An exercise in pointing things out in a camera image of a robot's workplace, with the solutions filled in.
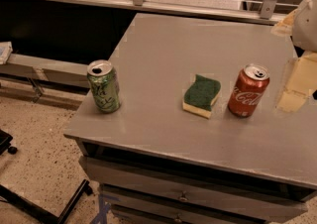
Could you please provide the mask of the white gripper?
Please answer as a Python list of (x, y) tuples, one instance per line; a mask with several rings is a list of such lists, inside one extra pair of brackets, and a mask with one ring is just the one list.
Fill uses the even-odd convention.
[(305, 50), (292, 66), (277, 108), (297, 112), (317, 90), (317, 0), (302, 0), (297, 10), (291, 11), (276, 23), (271, 32), (280, 37), (292, 35), (296, 47)]

